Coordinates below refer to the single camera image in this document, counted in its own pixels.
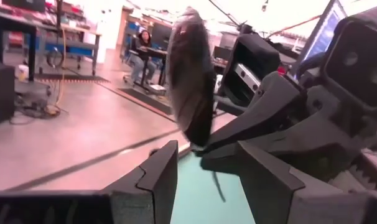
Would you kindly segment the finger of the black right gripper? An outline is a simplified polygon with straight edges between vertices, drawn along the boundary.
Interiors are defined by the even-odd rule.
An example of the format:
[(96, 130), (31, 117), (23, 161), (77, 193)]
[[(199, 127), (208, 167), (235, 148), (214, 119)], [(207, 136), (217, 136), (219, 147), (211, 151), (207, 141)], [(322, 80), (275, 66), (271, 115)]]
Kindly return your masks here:
[(245, 187), (303, 182), (290, 174), (296, 168), (330, 180), (359, 154), (362, 120), (354, 114), (327, 116), (316, 112), (281, 129), (290, 118), (282, 112), (244, 113), (213, 133), (201, 167), (234, 174)]
[(238, 141), (271, 134), (290, 113), (304, 106), (307, 98), (303, 86), (277, 72), (267, 75), (258, 90), (262, 95), (243, 114), (211, 134), (206, 147), (194, 152), (196, 156), (205, 156)]

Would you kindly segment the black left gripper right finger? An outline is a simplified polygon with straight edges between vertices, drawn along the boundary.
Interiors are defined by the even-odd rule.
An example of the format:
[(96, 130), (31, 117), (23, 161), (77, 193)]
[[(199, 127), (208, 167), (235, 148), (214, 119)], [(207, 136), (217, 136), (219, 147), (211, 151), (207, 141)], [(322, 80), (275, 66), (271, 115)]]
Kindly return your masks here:
[(241, 184), (256, 224), (368, 224), (366, 194), (345, 192), (238, 144)]

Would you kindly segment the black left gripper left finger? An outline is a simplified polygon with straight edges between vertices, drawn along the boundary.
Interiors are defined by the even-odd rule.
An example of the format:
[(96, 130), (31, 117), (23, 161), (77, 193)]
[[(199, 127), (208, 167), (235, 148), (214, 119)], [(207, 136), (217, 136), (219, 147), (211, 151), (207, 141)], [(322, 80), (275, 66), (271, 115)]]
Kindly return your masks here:
[(169, 141), (103, 189), (113, 224), (170, 224), (177, 188), (178, 141)]

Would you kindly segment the dark metal spoon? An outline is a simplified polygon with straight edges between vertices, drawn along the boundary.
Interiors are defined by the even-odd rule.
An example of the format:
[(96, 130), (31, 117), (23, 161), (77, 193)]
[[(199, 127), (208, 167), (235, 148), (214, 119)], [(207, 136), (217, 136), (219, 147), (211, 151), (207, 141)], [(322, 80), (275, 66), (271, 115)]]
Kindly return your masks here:
[(207, 29), (192, 7), (174, 22), (165, 75), (175, 121), (191, 151), (197, 157), (203, 156), (212, 130), (215, 71)]

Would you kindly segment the green table mat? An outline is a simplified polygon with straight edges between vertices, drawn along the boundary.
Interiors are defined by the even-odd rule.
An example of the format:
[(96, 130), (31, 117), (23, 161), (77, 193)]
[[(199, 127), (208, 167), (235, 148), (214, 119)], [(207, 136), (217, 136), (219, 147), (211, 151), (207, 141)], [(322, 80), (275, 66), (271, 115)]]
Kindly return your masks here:
[(223, 201), (199, 157), (190, 153), (180, 159), (178, 172), (170, 224), (255, 224), (239, 177), (217, 174)]

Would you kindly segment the blue-screen monitor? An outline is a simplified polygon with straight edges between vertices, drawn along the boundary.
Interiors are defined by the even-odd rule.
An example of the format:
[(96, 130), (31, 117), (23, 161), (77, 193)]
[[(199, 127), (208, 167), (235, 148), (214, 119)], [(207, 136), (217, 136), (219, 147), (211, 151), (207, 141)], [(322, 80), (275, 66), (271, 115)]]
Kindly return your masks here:
[(307, 39), (302, 52), (291, 68), (291, 75), (295, 79), (299, 79), (299, 66), (302, 65), (304, 60), (318, 53), (325, 52), (328, 49), (337, 24), (346, 18), (346, 16), (347, 13), (340, 0), (329, 0), (310, 37)]

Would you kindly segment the black desk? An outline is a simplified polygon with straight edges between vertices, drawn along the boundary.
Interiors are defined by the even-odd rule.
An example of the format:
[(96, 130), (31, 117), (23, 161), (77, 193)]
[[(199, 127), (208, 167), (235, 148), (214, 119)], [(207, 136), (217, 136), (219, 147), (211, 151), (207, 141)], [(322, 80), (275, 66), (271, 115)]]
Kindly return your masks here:
[(142, 61), (142, 68), (141, 71), (139, 72), (138, 75), (135, 77), (131, 78), (133, 81), (133, 85), (135, 86), (140, 86), (144, 89), (147, 89), (150, 87), (150, 84), (146, 84), (147, 79), (148, 79), (148, 61), (153, 58), (158, 58), (161, 60), (162, 65), (161, 65), (161, 71), (160, 75), (157, 81), (157, 84), (159, 86), (164, 86), (165, 85), (165, 62), (166, 62), (166, 56), (167, 52), (163, 50), (157, 50), (153, 49), (150, 47), (143, 47), (143, 48), (138, 48), (136, 50), (130, 50), (131, 56), (129, 58), (130, 62), (133, 63), (133, 65), (136, 65), (137, 61), (132, 61), (132, 56), (135, 56), (137, 58), (144, 57), (144, 59), (141, 59)]

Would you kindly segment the person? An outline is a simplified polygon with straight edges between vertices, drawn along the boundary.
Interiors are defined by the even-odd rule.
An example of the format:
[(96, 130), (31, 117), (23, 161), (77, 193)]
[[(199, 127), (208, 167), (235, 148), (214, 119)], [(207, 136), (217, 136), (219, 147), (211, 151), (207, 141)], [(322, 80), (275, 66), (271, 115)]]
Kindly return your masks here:
[(144, 63), (147, 62), (148, 73), (144, 78), (145, 84), (152, 84), (152, 79), (156, 70), (156, 65), (151, 61), (150, 56), (144, 51), (148, 47), (151, 47), (151, 36), (147, 30), (142, 30), (137, 37), (134, 39), (131, 50), (137, 52), (136, 55), (131, 56), (131, 61), (133, 62), (133, 70), (130, 76), (130, 83), (134, 85), (135, 82), (141, 83), (139, 78), (144, 69)]

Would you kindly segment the black floor mat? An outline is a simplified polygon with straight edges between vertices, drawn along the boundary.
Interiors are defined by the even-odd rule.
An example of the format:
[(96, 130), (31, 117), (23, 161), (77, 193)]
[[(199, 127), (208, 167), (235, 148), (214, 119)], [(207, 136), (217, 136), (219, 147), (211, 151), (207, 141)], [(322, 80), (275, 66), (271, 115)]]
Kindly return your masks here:
[(109, 80), (98, 76), (87, 76), (87, 75), (70, 75), (70, 74), (36, 74), (34, 76), (36, 80), (44, 81), (55, 81), (55, 80), (65, 80), (66, 82), (98, 82), (98, 83), (109, 83)]

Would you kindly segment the grey equipment case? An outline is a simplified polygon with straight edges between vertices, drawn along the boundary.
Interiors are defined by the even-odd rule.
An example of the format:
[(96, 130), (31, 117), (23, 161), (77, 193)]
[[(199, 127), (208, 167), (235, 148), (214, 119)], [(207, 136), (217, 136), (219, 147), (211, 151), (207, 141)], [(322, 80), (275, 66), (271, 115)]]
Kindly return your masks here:
[(49, 98), (52, 94), (51, 87), (41, 82), (14, 82), (14, 90), (17, 96), (28, 106), (34, 108), (45, 108), (48, 105)]

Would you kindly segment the white container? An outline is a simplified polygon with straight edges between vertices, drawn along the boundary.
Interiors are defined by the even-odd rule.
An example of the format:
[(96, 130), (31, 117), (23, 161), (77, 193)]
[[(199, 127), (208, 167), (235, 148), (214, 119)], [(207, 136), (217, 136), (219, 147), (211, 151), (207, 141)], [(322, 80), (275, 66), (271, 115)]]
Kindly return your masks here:
[(16, 67), (16, 78), (19, 81), (27, 81), (29, 79), (29, 67), (21, 64)]

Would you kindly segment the black box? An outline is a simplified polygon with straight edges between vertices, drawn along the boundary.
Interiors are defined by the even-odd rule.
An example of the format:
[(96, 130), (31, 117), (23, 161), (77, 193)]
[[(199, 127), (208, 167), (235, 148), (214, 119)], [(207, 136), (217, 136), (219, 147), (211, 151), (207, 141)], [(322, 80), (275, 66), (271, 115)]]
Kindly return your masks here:
[(14, 67), (0, 63), (0, 123), (14, 116)]

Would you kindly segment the black-legged wooden workbench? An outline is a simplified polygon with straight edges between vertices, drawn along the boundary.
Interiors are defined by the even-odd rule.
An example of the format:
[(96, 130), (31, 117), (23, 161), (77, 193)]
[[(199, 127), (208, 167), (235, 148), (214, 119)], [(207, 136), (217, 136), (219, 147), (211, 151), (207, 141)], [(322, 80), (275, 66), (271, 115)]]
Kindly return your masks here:
[(28, 57), (28, 66), (29, 66), (29, 80), (33, 81), (35, 76), (35, 55), (36, 55), (36, 38), (37, 31), (44, 32), (55, 32), (59, 33), (60, 31), (72, 31), (72, 32), (86, 32), (89, 34), (96, 35), (95, 43), (89, 44), (85, 42), (74, 42), (69, 41), (73, 47), (88, 48), (92, 50), (92, 56), (85, 54), (77, 54), (78, 56), (84, 56), (92, 59), (92, 75), (96, 75), (96, 65), (97, 65), (97, 56), (100, 43), (101, 34), (92, 32), (90, 30), (81, 29), (79, 27), (71, 27), (66, 24), (61, 24), (59, 28), (56, 26), (48, 26), (40, 22), (29, 21), (23, 17), (13, 16), (10, 14), (5, 14), (0, 12), (0, 63), (3, 63), (3, 32), (4, 31), (13, 31), (13, 32), (22, 32), (24, 34), (29, 34), (29, 57)]

